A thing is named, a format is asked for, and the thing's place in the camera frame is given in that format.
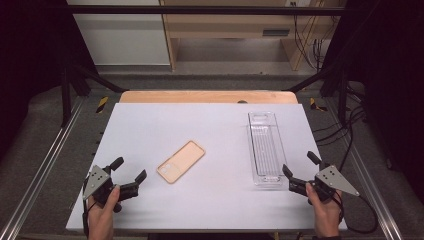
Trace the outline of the wooden table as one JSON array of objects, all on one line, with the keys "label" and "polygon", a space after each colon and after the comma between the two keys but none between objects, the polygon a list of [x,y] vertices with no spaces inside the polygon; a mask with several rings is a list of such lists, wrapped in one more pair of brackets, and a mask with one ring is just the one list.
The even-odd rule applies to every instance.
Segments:
[{"label": "wooden table", "polygon": [[297,104],[298,100],[289,91],[218,91],[218,90],[152,90],[126,91],[120,103],[241,103],[252,104]]}]

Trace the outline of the aluminium rail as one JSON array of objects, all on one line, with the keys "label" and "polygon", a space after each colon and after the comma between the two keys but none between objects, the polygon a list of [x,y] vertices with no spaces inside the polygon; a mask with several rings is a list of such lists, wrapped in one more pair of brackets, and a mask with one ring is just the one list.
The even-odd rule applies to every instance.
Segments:
[{"label": "aluminium rail", "polygon": [[347,127],[348,133],[343,137],[343,143],[347,150],[345,156],[350,158],[351,165],[355,170],[356,176],[361,183],[363,192],[373,209],[376,211],[378,224],[382,230],[386,240],[404,240],[400,229],[394,220],[380,190],[377,187],[371,173],[365,166],[363,158],[361,157],[356,145],[353,141],[353,123],[354,115],[361,115],[364,109],[360,105],[353,106],[351,111],[346,112],[347,125],[343,126],[337,118],[338,104],[333,98],[325,98],[325,103],[329,108],[332,118],[335,120],[336,125],[339,127]]},{"label": "aluminium rail", "polygon": [[76,98],[68,122],[60,128],[25,194],[0,232],[0,240],[15,240],[18,236],[86,101],[86,97]]}]

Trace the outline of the white cabinet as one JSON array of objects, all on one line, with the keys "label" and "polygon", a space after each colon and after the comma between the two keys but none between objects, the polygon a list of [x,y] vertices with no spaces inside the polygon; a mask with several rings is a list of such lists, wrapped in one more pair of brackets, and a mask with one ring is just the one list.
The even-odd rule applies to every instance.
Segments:
[{"label": "white cabinet", "polygon": [[160,14],[75,14],[97,66],[169,65]]}]

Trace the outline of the black frame strut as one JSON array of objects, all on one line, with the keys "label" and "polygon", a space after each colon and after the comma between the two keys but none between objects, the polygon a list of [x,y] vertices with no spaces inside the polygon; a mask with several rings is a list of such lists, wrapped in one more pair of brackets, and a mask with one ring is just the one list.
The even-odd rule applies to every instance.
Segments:
[{"label": "black frame strut", "polygon": [[306,80],[288,88],[289,92],[297,93],[305,87],[317,82],[323,81],[320,89],[320,94],[323,97],[329,97],[338,91],[338,110],[337,118],[343,126],[347,125],[346,120],[346,102],[347,102],[347,73],[344,64],[331,64],[330,66],[322,69],[320,72],[307,78]]},{"label": "black frame strut", "polygon": [[62,127],[65,127],[70,122],[72,116],[70,87],[73,87],[78,96],[88,96],[91,88],[87,83],[87,79],[94,80],[115,93],[125,92],[124,88],[102,78],[97,72],[90,71],[80,65],[64,68],[61,73]]}]

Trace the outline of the black horizontal frame bar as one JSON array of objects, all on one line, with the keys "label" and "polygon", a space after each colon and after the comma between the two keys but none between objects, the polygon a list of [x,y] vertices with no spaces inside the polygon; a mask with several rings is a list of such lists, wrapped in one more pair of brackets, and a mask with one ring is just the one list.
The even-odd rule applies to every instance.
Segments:
[{"label": "black horizontal frame bar", "polygon": [[250,7],[250,6],[119,6],[119,5],[68,5],[65,10],[73,14],[192,14],[192,15],[300,15],[342,16],[342,7]]}]

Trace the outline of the person's right hand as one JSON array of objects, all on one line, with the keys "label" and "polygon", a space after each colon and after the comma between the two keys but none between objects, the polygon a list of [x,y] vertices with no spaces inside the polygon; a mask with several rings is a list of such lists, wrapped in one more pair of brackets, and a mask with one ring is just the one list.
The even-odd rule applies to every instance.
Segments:
[{"label": "person's right hand", "polygon": [[340,208],[336,202],[321,202],[310,183],[306,184],[306,193],[314,209],[314,229],[318,237],[341,236],[339,232]]}]

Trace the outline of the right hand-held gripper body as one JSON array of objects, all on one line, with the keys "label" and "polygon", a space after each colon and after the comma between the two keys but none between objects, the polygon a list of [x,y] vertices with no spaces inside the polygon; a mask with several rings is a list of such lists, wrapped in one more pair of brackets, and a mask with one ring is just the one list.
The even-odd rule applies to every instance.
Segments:
[{"label": "right hand-held gripper body", "polygon": [[[289,190],[307,196],[306,181],[295,178],[291,171],[288,171]],[[341,174],[334,166],[329,165],[319,171],[309,183],[315,189],[319,199],[324,202],[334,196],[337,190],[359,196],[358,190]]]}]

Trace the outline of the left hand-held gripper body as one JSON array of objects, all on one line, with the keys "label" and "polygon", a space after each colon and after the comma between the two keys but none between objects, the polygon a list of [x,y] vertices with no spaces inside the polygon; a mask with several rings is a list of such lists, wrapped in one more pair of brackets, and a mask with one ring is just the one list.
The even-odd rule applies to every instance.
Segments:
[{"label": "left hand-held gripper body", "polygon": [[[83,190],[83,199],[87,200],[90,196],[104,206],[108,200],[108,197],[115,187],[112,181],[111,172],[117,170],[120,164],[110,164],[104,168],[100,168],[98,165],[92,167],[91,172],[88,175],[87,183]],[[120,202],[137,197],[139,189],[139,177],[131,183],[127,183],[120,186],[120,197],[118,203],[114,206],[113,211],[118,213],[122,210]]]}]

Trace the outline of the person's left hand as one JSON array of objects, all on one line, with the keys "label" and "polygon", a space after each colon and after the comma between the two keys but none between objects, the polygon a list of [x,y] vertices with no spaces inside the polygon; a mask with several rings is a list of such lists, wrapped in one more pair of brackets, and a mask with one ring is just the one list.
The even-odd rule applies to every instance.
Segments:
[{"label": "person's left hand", "polygon": [[119,196],[120,186],[117,185],[111,191],[104,207],[98,206],[92,196],[88,198],[88,240],[113,240],[113,209]]}]

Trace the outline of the clear plastic tray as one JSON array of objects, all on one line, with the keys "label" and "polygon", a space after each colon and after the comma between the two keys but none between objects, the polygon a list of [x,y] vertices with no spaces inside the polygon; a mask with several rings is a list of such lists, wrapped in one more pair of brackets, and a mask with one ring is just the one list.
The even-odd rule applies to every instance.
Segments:
[{"label": "clear plastic tray", "polygon": [[287,181],[283,173],[287,161],[275,114],[249,112],[247,132],[254,184],[281,188]]}]

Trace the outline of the right yellow clamp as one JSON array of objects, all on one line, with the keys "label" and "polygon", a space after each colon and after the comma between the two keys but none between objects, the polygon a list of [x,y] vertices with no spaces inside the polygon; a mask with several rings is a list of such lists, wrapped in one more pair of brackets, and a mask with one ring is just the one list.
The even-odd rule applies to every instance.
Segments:
[{"label": "right yellow clamp", "polygon": [[326,112],[328,109],[323,106],[318,106],[314,98],[310,98],[310,108],[321,112]]}]

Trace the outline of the white table mat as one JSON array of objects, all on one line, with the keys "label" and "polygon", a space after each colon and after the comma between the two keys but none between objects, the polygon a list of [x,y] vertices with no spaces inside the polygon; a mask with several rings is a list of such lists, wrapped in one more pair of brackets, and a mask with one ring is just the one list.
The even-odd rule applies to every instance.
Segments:
[{"label": "white table mat", "polygon": [[[312,207],[287,187],[266,189],[253,182],[248,142],[251,112],[275,115],[289,169],[309,180],[316,151],[300,104],[130,104],[114,106],[94,157],[104,167],[124,163],[112,174],[118,184],[147,173],[139,195],[126,200],[114,217],[121,230],[141,232],[272,232],[311,229]],[[176,182],[157,168],[188,141],[205,151]]]}]

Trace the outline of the yellow clamp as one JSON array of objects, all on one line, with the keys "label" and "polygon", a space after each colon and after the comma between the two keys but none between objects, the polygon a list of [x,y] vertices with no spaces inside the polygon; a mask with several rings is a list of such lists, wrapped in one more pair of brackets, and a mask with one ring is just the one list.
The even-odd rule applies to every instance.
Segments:
[{"label": "yellow clamp", "polygon": [[323,106],[318,106],[314,98],[310,98],[310,108],[321,112],[326,112],[328,109]]},{"label": "yellow clamp", "polygon": [[109,99],[109,97],[107,97],[107,96],[104,96],[100,99],[98,107],[96,109],[96,113],[101,113],[103,111],[108,99]]}]

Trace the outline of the left yellow clamp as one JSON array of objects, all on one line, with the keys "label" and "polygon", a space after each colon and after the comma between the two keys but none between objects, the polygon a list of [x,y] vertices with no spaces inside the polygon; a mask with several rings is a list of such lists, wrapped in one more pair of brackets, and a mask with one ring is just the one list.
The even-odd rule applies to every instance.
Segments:
[{"label": "left yellow clamp", "polygon": [[107,96],[104,96],[100,99],[98,107],[96,109],[96,113],[101,113],[103,111],[108,99],[109,99],[109,97],[107,97]]}]

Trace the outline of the black curtain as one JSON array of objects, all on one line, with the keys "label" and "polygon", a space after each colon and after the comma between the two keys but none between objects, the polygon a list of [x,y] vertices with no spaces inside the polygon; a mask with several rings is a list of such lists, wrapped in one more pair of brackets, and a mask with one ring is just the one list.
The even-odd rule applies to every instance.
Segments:
[{"label": "black curtain", "polygon": [[67,0],[0,0],[0,160],[13,145],[30,100],[60,84],[64,65],[53,50],[53,35],[66,60],[95,71]]},{"label": "black curtain", "polygon": [[343,63],[395,166],[424,203],[424,0],[347,0],[326,67]]}]

